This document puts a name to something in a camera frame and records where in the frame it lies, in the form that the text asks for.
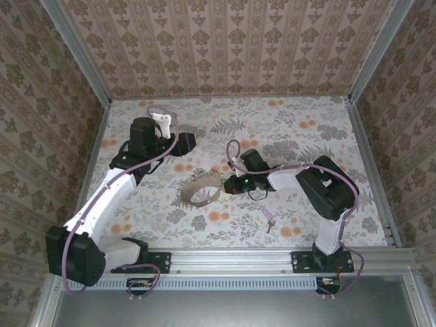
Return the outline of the grey metal shelf panel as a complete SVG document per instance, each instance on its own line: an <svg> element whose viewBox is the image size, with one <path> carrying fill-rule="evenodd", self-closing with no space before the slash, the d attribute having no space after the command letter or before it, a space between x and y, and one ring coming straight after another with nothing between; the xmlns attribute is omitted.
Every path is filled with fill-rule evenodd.
<svg viewBox="0 0 436 327"><path fill-rule="evenodd" d="M402 293L322 298L308 291L160 291L62 296L52 327L418 327Z"/></svg>

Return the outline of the key with purple cap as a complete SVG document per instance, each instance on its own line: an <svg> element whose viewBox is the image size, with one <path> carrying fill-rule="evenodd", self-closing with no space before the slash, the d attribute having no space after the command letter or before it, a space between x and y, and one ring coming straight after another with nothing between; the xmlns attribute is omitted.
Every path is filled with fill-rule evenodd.
<svg viewBox="0 0 436 327"><path fill-rule="evenodd" d="M271 229L274 227L274 225L275 225L275 221L274 221L274 219L273 219L273 214L268 210L268 209L266 209L266 208L263 208L262 209L262 214L265 216L265 218L267 219L267 226L268 226L268 229L267 229L267 234L269 234L270 233L270 231L271 231Z"/></svg>

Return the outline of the aluminium frame post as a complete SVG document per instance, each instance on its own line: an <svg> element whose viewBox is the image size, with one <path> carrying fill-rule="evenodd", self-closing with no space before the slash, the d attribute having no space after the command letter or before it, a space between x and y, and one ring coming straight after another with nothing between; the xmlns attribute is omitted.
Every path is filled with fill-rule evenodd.
<svg viewBox="0 0 436 327"><path fill-rule="evenodd" d="M103 107L108 108L110 106L111 96L99 75L97 66L92 62L91 57L88 55L84 42L80 40L79 34L76 32L73 24L69 21L66 11L62 8L60 1L40 1L59 31L63 41L69 48L69 51L75 58L99 102Z"/></svg>
<svg viewBox="0 0 436 327"><path fill-rule="evenodd" d="M351 103L356 103L375 73L389 45L398 32L402 22L412 7L414 0L395 0L390 13L378 33L375 41L353 82L348 97Z"/></svg>

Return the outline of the metal chain keyring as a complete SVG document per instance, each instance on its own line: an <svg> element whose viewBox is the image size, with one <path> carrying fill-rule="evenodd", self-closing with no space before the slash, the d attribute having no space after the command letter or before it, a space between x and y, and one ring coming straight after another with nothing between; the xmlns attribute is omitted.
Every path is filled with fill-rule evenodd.
<svg viewBox="0 0 436 327"><path fill-rule="evenodd" d="M187 184L181 188L180 200L187 205L202 208L217 201L221 195L221 176L216 171L204 171L200 174L193 174ZM215 188L215 191L202 201L194 200L194 196L202 189Z"/></svg>

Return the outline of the aluminium table side rail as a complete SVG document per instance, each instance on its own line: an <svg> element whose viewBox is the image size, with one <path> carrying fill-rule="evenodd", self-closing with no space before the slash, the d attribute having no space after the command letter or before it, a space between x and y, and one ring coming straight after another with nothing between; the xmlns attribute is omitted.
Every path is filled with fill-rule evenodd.
<svg viewBox="0 0 436 327"><path fill-rule="evenodd" d="M345 104L347 107L347 112L349 115L350 122L352 124L356 142L360 150L360 156L366 170L366 174L369 180L369 185L371 187L372 196L375 201L377 212L381 219L381 224L383 225L384 234L388 246L391 247L402 247L401 238L399 236L399 231L396 227L392 211L388 199L386 197L386 192L384 190L382 180L380 178L377 165L371 150L370 143L367 138L366 131L364 130L364 125L360 118L358 107L355 102L350 100L348 97L344 97Z"/></svg>
<svg viewBox="0 0 436 327"><path fill-rule="evenodd" d="M99 148L101 146L101 143L102 143L102 140L104 137L104 132L105 132L107 124L108 124L109 115L110 115L110 105L106 106L104 108L104 111L103 111L102 119L101 119L100 124L99 124L99 129L98 129L97 135L95 137L93 149L92 149L91 155L89 157L89 162L88 162L86 174L84 176L84 181L82 183L82 187L81 187L81 190L80 190L80 193L78 196L78 200L76 203L75 213L77 213L87 201L87 194L89 192L89 187L91 185L93 172L94 172L95 165L96 165L97 158L98 158Z"/></svg>

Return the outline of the aluminium frame bar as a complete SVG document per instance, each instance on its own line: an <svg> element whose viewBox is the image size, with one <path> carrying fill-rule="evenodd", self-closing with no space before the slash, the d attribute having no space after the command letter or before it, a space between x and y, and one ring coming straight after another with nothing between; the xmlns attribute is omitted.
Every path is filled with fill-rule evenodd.
<svg viewBox="0 0 436 327"><path fill-rule="evenodd" d="M436 311L421 270L414 262L403 276L418 327L436 327Z"/></svg>
<svg viewBox="0 0 436 327"><path fill-rule="evenodd" d="M52 326L62 292L62 278L56 275L48 275L36 306L31 327Z"/></svg>

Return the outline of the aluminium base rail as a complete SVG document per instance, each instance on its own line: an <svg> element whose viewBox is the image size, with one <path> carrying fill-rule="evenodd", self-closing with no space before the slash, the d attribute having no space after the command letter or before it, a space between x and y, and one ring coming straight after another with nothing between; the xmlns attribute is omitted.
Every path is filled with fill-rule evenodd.
<svg viewBox="0 0 436 327"><path fill-rule="evenodd" d="M170 252L167 276L290 276L293 252L308 248L164 249ZM405 275L419 270L411 249L397 247L354 247L364 258L363 276Z"/></svg>

